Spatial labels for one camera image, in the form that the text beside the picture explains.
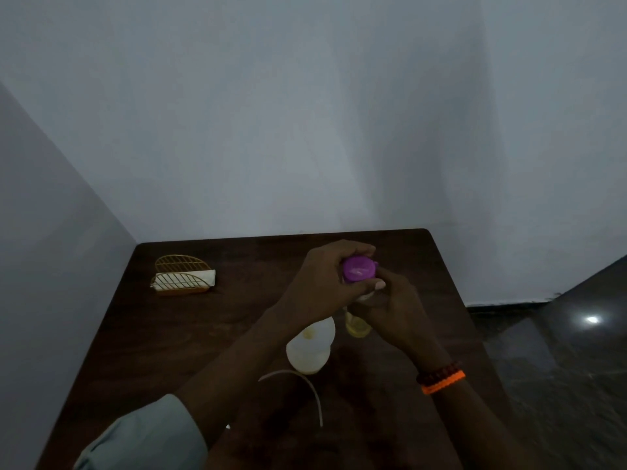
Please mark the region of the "person's right forearm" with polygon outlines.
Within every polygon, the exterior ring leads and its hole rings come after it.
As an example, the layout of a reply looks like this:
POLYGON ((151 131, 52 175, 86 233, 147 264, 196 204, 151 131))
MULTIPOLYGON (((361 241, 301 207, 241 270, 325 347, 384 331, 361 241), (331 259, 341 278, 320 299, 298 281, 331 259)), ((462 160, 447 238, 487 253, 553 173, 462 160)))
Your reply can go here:
POLYGON ((537 470, 537 460, 466 379, 430 397, 466 470, 537 470))

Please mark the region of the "white plastic container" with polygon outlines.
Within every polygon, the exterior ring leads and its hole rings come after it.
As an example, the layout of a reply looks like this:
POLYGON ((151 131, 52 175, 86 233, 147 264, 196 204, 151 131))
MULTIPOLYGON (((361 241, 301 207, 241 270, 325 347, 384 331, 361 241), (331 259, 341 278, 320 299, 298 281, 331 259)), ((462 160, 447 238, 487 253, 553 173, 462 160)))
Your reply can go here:
POLYGON ((334 338, 333 317, 317 321, 287 343, 287 359, 295 371, 303 375, 316 374, 327 363, 334 338))

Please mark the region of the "white plastic tube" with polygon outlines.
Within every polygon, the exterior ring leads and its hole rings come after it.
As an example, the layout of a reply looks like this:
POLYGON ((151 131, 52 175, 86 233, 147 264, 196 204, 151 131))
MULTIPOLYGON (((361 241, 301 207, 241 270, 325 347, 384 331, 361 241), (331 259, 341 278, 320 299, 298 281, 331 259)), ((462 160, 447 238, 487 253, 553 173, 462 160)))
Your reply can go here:
POLYGON ((322 412, 322 403, 320 401, 320 397, 318 395, 318 392, 315 388, 315 386, 313 385, 313 383, 308 379, 308 377, 299 372, 299 371, 295 371, 295 370, 290 370, 290 369, 283 369, 283 370, 275 370, 275 371, 271 371, 265 375, 262 375, 259 379, 258 382, 262 382, 264 380, 267 380, 271 377, 275 377, 278 375, 283 375, 283 374, 289 374, 289 375, 293 375, 293 376, 297 376, 300 377, 309 387, 309 389, 312 391, 313 395, 314 395, 314 399, 317 405, 317 416, 318 416, 318 424, 320 428, 324 427, 324 417, 323 417, 323 412, 322 412))

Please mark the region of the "person's right hand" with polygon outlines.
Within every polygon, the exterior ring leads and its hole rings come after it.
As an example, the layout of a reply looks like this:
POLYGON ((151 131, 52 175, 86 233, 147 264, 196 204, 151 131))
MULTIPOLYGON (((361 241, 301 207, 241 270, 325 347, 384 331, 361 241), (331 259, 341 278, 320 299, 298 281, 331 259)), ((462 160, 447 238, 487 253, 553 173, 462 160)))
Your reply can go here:
POLYGON ((430 373, 453 362, 441 346, 416 288, 402 294, 375 293, 369 303, 354 302, 351 314, 362 318, 379 336, 401 350, 419 373, 430 373))

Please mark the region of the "clear bottle with purple cap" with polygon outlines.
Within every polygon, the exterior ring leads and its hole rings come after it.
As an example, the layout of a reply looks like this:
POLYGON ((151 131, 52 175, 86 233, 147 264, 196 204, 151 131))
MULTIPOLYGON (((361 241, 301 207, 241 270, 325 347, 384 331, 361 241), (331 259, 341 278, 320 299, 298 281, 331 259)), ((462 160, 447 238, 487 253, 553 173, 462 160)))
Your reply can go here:
MULTIPOLYGON (((341 263, 342 282, 353 284, 376 277, 377 262, 367 256, 351 256, 341 263)), ((362 318, 359 318, 344 307, 344 323, 347 332, 354 338, 365 338, 372 330, 362 318)))

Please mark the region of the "person's left hand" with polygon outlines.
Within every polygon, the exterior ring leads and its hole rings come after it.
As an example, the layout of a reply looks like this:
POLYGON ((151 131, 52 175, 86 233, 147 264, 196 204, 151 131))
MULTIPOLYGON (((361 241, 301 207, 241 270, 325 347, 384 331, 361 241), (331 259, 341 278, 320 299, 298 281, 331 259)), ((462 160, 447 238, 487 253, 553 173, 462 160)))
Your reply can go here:
POLYGON ((293 335, 332 316, 357 299, 339 292, 342 261, 357 255, 370 258, 375 251, 374 245, 345 239, 311 249, 272 314, 293 335))

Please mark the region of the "white paper napkins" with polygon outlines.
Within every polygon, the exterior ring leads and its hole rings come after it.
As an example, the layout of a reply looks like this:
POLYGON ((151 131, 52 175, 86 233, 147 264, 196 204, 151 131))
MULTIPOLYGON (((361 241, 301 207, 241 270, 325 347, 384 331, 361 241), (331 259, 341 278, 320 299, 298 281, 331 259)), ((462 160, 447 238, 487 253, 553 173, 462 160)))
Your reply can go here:
POLYGON ((151 281, 151 288, 157 292, 208 291, 215 286, 216 271, 183 271, 171 273, 157 273, 151 281))

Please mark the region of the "person's left forearm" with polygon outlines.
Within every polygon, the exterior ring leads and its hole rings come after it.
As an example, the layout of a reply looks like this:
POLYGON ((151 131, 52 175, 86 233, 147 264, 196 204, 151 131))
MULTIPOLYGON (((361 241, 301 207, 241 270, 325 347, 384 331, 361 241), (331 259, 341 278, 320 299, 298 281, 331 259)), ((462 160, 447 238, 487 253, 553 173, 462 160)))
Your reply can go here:
POLYGON ((267 309, 244 335, 175 391, 208 449, 224 433, 278 352, 301 328, 293 313, 278 306, 267 309))

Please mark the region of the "light green shirt sleeve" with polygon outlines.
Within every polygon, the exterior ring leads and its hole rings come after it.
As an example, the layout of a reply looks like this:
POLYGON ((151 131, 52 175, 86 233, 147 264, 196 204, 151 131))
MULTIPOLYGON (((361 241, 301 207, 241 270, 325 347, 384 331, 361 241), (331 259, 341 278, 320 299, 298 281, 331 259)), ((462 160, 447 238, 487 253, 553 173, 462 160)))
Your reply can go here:
POLYGON ((77 458, 73 470, 203 470, 208 447, 172 394, 114 421, 77 458))

